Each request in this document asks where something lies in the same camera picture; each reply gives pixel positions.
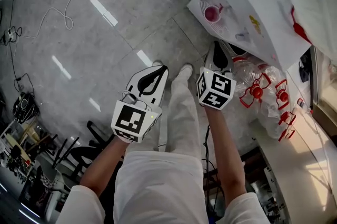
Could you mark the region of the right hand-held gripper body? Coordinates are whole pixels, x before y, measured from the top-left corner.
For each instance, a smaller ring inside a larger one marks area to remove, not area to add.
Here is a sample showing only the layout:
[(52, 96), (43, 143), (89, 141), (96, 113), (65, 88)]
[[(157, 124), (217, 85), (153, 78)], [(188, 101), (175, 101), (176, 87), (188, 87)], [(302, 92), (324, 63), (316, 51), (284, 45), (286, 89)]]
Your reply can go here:
[(236, 81), (201, 67), (196, 87), (199, 104), (222, 110), (233, 98)]

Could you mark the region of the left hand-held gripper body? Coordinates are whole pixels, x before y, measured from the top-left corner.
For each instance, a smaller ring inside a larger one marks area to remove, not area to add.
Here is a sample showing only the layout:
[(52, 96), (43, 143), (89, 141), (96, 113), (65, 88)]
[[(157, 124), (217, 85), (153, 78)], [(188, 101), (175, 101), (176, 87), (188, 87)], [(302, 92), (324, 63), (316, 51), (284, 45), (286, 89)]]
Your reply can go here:
[(162, 109), (124, 91), (116, 101), (111, 128), (113, 133), (128, 143), (141, 143), (162, 114)]

